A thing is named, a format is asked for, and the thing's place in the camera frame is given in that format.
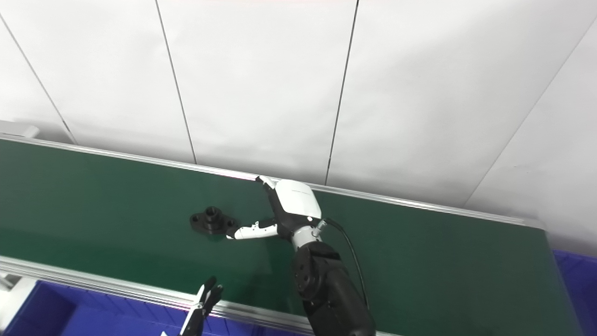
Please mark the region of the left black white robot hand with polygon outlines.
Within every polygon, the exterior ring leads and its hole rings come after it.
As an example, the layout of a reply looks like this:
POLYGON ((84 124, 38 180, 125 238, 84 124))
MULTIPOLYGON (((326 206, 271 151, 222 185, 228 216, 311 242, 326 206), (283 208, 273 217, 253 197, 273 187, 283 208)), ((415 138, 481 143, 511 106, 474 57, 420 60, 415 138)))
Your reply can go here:
POLYGON ((224 287, 211 276, 201 285, 180 328, 180 336, 201 336, 205 319, 222 299, 224 287))

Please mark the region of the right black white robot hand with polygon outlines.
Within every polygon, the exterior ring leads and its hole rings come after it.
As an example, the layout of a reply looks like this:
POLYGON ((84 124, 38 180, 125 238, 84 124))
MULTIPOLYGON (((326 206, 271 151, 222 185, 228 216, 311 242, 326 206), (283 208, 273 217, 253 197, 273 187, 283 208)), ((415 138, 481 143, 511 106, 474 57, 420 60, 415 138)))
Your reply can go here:
POLYGON ((255 178, 266 191, 273 218, 256 221, 249 227, 231 228, 226 232, 230 240, 270 238, 277 236, 292 243, 294 249, 319 242, 322 212, 311 187, 303 182, 268 176, 255 178))

